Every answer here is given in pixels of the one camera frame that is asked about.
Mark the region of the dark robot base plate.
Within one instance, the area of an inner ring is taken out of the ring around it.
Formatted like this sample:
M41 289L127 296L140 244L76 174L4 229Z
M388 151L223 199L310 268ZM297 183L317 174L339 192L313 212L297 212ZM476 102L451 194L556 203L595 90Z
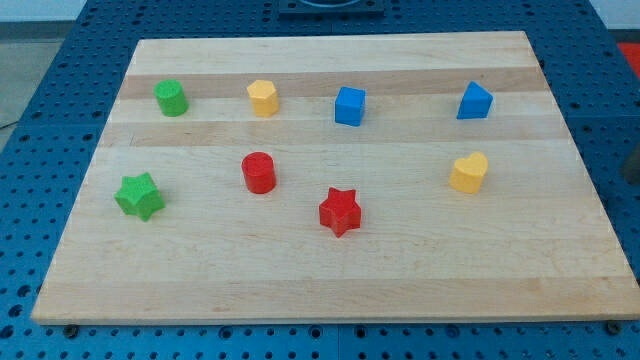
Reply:
M385 0L277 0L278 15L380 15Z

